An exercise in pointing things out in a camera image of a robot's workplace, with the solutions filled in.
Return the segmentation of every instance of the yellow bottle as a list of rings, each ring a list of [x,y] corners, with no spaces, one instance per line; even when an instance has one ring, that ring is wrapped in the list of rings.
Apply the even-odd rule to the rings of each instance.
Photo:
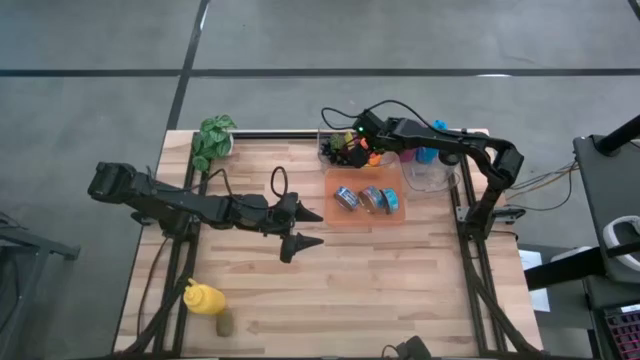
[[[224,294],[211,286],[198,284],[189,279],[191,286],[187,286],[182,297],[185,305],[196,314],[216,315],[224,310],[226,300]]]

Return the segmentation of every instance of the wooden tabletop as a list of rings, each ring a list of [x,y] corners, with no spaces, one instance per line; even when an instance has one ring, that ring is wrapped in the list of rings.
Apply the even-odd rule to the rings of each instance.
[[[183,185],[191,137],[191,131],[167,133],[158,180]],[[486,180],[473,161],[470,164],[479,197]],[[273,204],[277,198],[269,180],[278,165],[288,172],[289,191],[298,192],[307,208],[322,215],[324,176],[315,140],[236,140],[232,155],[216,160],[213,168],[227,170],[235,193],[264,194]],[[226,194],[222,178],[210,182],[209,193]],[[434,356],[476,355],[448,192],[407,200],[405,206],[402,226],[296,224],[295,231],[322,238],[325,244],[304,250],[291,264],[278,260],[276,236],[203,226],[194,278],[226,295],[236,331],[229,338],[217,337],[212,317],[189,314],[182,355],[378,357],[384,345],[396,345],[413,335],[419,335]],[[142,290],[162,241],[156,226],[143,231],[115,350],[135,339]],[[541,348],[514,238],[492,234],[487,248],[500,306],[526,339]],[[145,321],[160,304],[169,253],[170,246],[165,246],[150,285]],[[174,307],[167,339],[173,339],[176,312]]]

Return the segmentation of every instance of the concrete floor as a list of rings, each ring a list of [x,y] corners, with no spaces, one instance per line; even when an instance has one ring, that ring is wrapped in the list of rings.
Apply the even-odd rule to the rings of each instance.
[[[0,69],[179,69],[198,4],[0,0]],[[625,0],[212,0],[194,67],[637,68],[639,32]],[[23,358],[109,352],[140,227],[86,188],[100,160],[155,167],[177,83],[0,78],[0,210],[82,246],[75,263],[47,267]],[[226,112],[243,129],[316,128],[322,106],[356,112],[395,98],[427,119],[512,140],[525,179],[570,161],[574,137],[636,115],[638,89],[640,77],[202,78],[190,80],[177,127]],[[574,180],[565,206],[517,223],[522,242],[595,243]],[[566,191],[558,182],[518,201],[544,207]],[[588,355],[582,335],[542,333],[552,353]]]

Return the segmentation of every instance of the black cable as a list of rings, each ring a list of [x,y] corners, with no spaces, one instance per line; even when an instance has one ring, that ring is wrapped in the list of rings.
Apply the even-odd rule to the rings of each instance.
[[[282,171],[282,176],[284,176],[284,191],[282,194],[279,194],[276,191],[276,189],[273,187],[273,178],[276,176],[276,172],[278,172],[278,170]],[[273,191],[273,193],[277,197],[281,198],[287,194],[288,190],[289,190],[289,178],[287,177],[287,171],[282,166],[278,166],[275,169],[273,169],[273,172],[271,173],[271,191]]]
[[[379,106],[382,106],[382,105],[384,105],[384,104],[396,104],[396,105],[400,105],[400,106],[402,106],[403,108],[405,108],[405,109],[409,110],[409,111],[410,111],[413,115],[415,115],[415,116],[416,116],[420,121],[422,121],[422,123],[423,123],[423,124],[425,124],[429,129],[433,130],[434,132],[437,132],[437,133],[442,134],[442,135],[447,135],[447,136],[450,136],[450,135],[451,135],[451,134],[450,134],[450,133],[448,133],[446,130],[440,130],[440,129],[438,129],[438,128],[434,127],[433,125],[431,125],[427,120],[425,120],[422,116],[420,116],[420,114],[418,114],[418,112],[417,112],[417,111],[413,110],[413,108],[411,108],[411,106],[409,106],[409,105],[407,105],[407,104],[403,103],[402,101],[393,100],[393,99],[382,100],[382,101],[380,101],[379,103],[374,104],[374,105],[372,105],[372,106],[370,106],[370,107],[366,108],[364,111],[371,111],[371,110],[373,110],[373,109],[375,109],[375,108],[377,108],[377,107],[379,107]],[[475,135],[473,135],[473,134],[466,134],[466,136],[467,136],[468,138],[471,138],[471,139],[484,139],[484,138],[485,138],[485,137],[483,137],[483,136],[475,136]]]
[[[567,170],[570,167],[574,166],[574,164],[575,164],[575,161],[572,161],[572,162],[564,165],[563,167],[561,167],[561,168],[559,168],[559,169],[557,169],[555,171],[549,171],[547,173],[535,176],[535,177],[533,177],[531,179],[527,179],[527,180],[521,181],[521,182],[519,182],[519,183],[517,183],[515,185],[512,185],[509,189],[510,190],[521,190],[521,189],[524,189],[526,187],[535,185],[535,184],[537,184],[539,182],[544,181],[544,179],[548,178],[551,175],[563,173],[565,170]]]
[[[357,119],[358,118],[358,115],[349,115],[349,114],[343,113],[342,111],[340,111],[338,109],[334,109],[332,107],[323,107],[322,110],[320,110],[320,116],[322,116],[322,120],[324,121],[324,123],[327,124],[327,126],[329,128],[331,128],[331,129],[333,129],[333,130],[347,130],[347,129],[351,129],[351,126],[335,127],[335,126],[331,125],[329,123],[329,121],[327,121],[327,118],[324,115],[325,111],[333,111],[333,112],[335,112],[337,114],[340,114],[340,115],[342,115],[342,116],[344,116],[346,118],[349,118],[349,119]]]
[[[530,188],[529,188],[529,189],[527,189],[527,190],[522,190],[522,191],[517,192],[517,193],[515,193],[515,194],[513,194],[513,195],[507,196],[507,200],[513,199],[513,198],[514,198],[514,197],[516,197],[516,196],[520,196],[520,195],[524,195],[524,194],[530,193],[530,192],[532,192],[532,191],[540,190],[540,189],[542,189],[543,187],[545,187],[545,186],[549,186],[550,184],[552,184],[552,183],[554,183],[554,182],[556,182],[556,181],[560,180],[561,178],[563,178],[563,177],[564,177],[565,175],[567,175],[568,173],[570,173],[570,172],[572,172],[572,171],[576,171],[576,170],[578,170],[578,165],[577,165],[577,163],[576,163],[576,162],[574,162],[574,163],[571,165],[571,167],[570,167],[570,168],[567,168],[566,170],[563,170],[562,172],[560,172],[560,173],[559,173],[560,175],[558,175],[558,176],[554,177],[553,179],[551,179],[551,180],[549,180],[549,181],[546,181],[546,182],[544,182],[544,183],[542,183],[542,184],[540,184],[540,185],[535,185],[535,184],[537,184],[537,182],[536,182],[536,183],[532,184],[532,185],[535,185],[535,186],[532,186],[532,187],[530,187]]]
[[[196,188],[199,188],[200,186],[208,183],[209,181],[211,181],[211,179],[213,179],[214,176],[216,176],[216,175],[218,175],[220,173],[222,173],[222,176],[224,178],[224,186],[227,188],[227,192],[229,192],[229,195],[231,195],[231,187],[229,186],[229,180],[227,179],[227,172],[225,171],[224,168],[214,171],[211,175],[209,175],[207,177],[207,179],[205,181],[202,181],[197,185],[193,185],[191,187],[183,188],[183,189],[160,189],[158,191],[161,191],[161,192],[188,192],[188,191],[192,191],[192,190],[194,190]]]
[[[180,298],[180,296],[184,293],[184,288],[187,286],[187,279],[190,276],[183,270],[182,274],[176,280],[175,286],[169,292],[169,299],[167,302],[162,303],[160,305],[160,309],[153,315],[153,318],[147,324],[147,327],[140,333],[140,336],[136,338],[133,344],[129,345],[122,353],[134,353],[134,352],[144,352],[151,339],[156,335],[158,327],[169,316],[169,312],[175,302]]]
[[[160,249],[156,253],[155,258],[153,258],[153,262],[151,263],[151,268],[149,269],[149,277],[147,277],[147,284],[144,286],[144,291],[142,292],[142,299],[140,299],[140,307],[138,308],[138,321],[136,322],[136,336],[140,336],[140,327],[142,325],[142,313],[144,310],[144,302],[147,299],[147,292],[149,292],[149,286],[151,285],[151,279],[153,278],[153,273],[155,272],[156,265],[158,264],[158,259],[160,259],[160,254],[162,254],[162,249],[164,245],[169,240],[168,237],[164,238],[162,245],[160,245]]]
[[[380,358],[381,358],[381,359],[384,359],[384,352],[385,352],[388,348],[393,349],[393,351],[395,351],[395,352],[396,352],[396,354],[398,354],[398,356],[400,356],[400,353],[398,352],[398,348],[396,348],[396,347],[395,347],[395,346],[393,346],[393,345],[385,345],[385,346],[382,348],[382,354],[380,355]]]
[[[516,237],[516,242],[518,242],[518,240],[520,239],[520,237],[518,236],[518,234],[516,234],[513,231],[508,231],[508,230],[491,230],[489,232],[492,233],[496,233],[496,234],[509,234],[509,235],[513,235]]]
[[[550,211],[550,210],[555,210],[555,209],[559,208],[560,206],[566,204],[567,201],[569,201],[569,198],[571,197],[571,192],[573,191],[573,183],[571,181],[571,179],[572,179],[571,173],[572,173],[572,171],[569,171],[569,193],[567,194],[567,197],[560,204],[552,206],[552,207],[549,207],[549,208],[542,208],[542,209],[531,208],[531,207],[528,207],[528,206],[523,206],[523,205],[518,205],[518,204],[507,204],[506,206],[517,207],[517,208],[520,208],[520,209],[531,210],[531,211]]]
[[[278,170],[280,170],[282,172],[282,176],[284,176],[284,192],[282,194],[278,193],[275,188],[274,188],[274,177],[276,172],[278,172]],[[245,204],[244,202],[242,202],[241,200],[239,200],[238,198],[236,198],[236,195],[231,191],[231,186],[229,185],[229,178],[227,176],[227,171],[222,168],[222,169],[218,169],[216,171],[214,171],[211,175],[209,175],[207,177],[206,180],[204,180],[203,182],[201,182],[198,185],[194,185],[188,188],[184,188],[184,189],[159,189],[157,191],[161,191],[161,192],[188,192],[191,191],[195,188],[198,188],[206,183],[208,183],[211,179],[213,179],[214,176],[218,175],[218,174],[222,174],[222,178],[224,179],[224,186],[227,189],[227,193],[229,193],[229,197],[231,198],[231,200],[233,200],[236,204],[242,205],[242,206],[246,206],[248,208],[251,209],[257,209],[257,210],[268,210],[269,207],[264,207],[264,206],[255,206],[255,205],[251,205],[251,204]],[[151,168],[149,168],[147,166],[147,176],[150,180],[155,182],[155,178],[153,177],[153,174],[151,173]],[[287,171],[282,167],[282,166],[277,166],[275,169],[273,169],[273,172],[271,173],[271,191],[273,191],[273,193],[277,196],[277,197],[283,197],[284,195],[287,194],[289,190],[289,177],[287,176]]]
[[[9,310],[7,317],[0,324],[0,334],[2,334],[2,331],[9,323],[9,320],[13,316],[13,313],[16,311],[16,308],[18,307],[18,303],[20,302],[20,296],[21,296],[20,295],[20,277],[18,275],[18,264],[16,263],[15,257],[11,257],[11,263],[13,264],[13,273],[15,278],[16,301],[13,303],[11,310]]]

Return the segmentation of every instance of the orange object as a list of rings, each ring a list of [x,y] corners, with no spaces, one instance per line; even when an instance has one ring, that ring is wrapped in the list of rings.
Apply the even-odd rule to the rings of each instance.
[[[370,166],[378,166],[378,165],[380,165],[380,160],[382,160],[382,155],[371,154],[371,156],[369,156],[369,165]]]
[[[382,167],[364,167],[362,169],[327,170],[324,177],[324,220],[329,226],[393,226],[401,225],[405,219],[404,177],[399,164]],[[355,211],[344,209],[338,204],[333,194],[340,186],[345,186],[358,193],[369,185],[378,189],[392,188],[398,194],[399,209],[387,215],[383,211],[369,214],[361,205]]]

